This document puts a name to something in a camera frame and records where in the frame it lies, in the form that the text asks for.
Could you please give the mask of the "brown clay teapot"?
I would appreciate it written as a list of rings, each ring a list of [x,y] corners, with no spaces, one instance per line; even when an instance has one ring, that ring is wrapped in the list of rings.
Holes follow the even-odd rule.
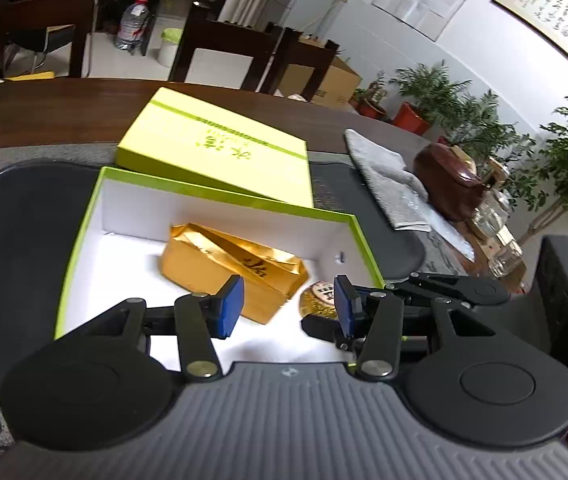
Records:
[[[447,220],[464,221],[482,203],[485,185],[448,146],[427,145],[415,156],[413,170],[429,204]]]

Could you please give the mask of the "gold foil tea packet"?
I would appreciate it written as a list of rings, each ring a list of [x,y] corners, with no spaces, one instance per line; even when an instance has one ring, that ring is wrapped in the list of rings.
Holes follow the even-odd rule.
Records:
[[[196,223],[172,226],[159,264],[162,275],[190,292],[217,292],[237,274],[245,281],[241,315],[267,324],[309,279],[299,257]]]

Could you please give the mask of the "green open gift box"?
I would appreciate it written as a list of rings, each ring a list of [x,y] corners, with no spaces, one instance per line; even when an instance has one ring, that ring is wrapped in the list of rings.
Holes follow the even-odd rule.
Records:
[[[385,282],[352,214],[100,170],[69,261],[55,335],[61,337],[126,298],[168,307],[185,289],[164,278],[160,256],[171,226],[194,222],[301,258],[308,281],[343,274],[356,285]]]

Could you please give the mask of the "plastic water bottle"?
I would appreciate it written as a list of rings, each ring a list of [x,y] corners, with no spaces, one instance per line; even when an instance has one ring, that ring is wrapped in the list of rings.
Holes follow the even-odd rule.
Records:
[[[125,51],[134,51],[143,41],[149,20],[148,0],[135,0],[122,14],[114,45]]]

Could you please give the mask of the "gold tea ball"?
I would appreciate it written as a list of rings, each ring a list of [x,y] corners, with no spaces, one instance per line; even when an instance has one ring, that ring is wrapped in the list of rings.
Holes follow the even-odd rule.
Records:
[[[307,315],[316,315],[321,318],[337,320],[338,315],[334,304],[333,284],[319,281],[301,292],[299,313],[303,318]]]

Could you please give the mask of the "grey folded towel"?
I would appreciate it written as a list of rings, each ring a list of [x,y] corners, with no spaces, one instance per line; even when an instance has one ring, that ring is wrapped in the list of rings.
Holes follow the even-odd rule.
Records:
[[[346,129],[343,136],[349,156],[391,226],[396,231],[430,232],[430,224],[419,212],[428,200],[427,192],[407,170],[403,157],[353,129]]]

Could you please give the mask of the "dark wooden chair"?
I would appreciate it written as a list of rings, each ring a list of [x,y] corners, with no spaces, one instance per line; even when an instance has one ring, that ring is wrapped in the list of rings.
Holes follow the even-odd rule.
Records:
[[[171,66],[169,79],[184,82],[198,51],[222,55],[225,61],[246,61],[244,79],[239,88],[273,96],[283,88],[284,76],[291,66],[311,70],[299,92],[310,102],[320,90],[338,44],[328,40],[313,44],[301,39],[301,32],[269,23],[259,30],[209,18],[210,9],[199,2],[192,4]]]

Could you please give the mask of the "yellow green box lid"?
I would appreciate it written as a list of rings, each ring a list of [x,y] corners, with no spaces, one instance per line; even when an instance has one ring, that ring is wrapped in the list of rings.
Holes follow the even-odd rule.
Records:
[[[311,207],[307,144],[185,93],[161,88],[116,148],[124,169]]]

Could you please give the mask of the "cardboard box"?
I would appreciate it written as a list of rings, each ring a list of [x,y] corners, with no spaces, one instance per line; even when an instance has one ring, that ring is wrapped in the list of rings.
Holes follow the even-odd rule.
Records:
[[[294,94],[300,96],[312,73],[313,68],[310,66],[290,64],[278,84],[276,94],[286,98]],[[311,103],[335,110],[350,110],[349,101],[361,82],[361,76],[336,55]]]

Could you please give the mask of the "clear glass cup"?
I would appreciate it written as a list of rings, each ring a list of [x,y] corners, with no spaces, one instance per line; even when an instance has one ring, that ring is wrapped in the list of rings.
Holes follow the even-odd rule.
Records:
[[[510,240],[489,259],[489,270],[496,278],[504,278],[522,262],[522,255],[516,240]]]

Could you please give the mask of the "potted green plant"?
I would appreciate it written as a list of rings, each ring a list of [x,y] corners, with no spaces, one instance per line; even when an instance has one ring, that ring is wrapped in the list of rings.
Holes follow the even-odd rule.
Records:
[[[568,216],[568,99],[557,107],[561,122],[542,127],[549,135],[542,147],[527,154],[506,181],[506,188],[515,200],[521,200],[536,216],[526,231],[517,238],[525,245],[532,237]]]

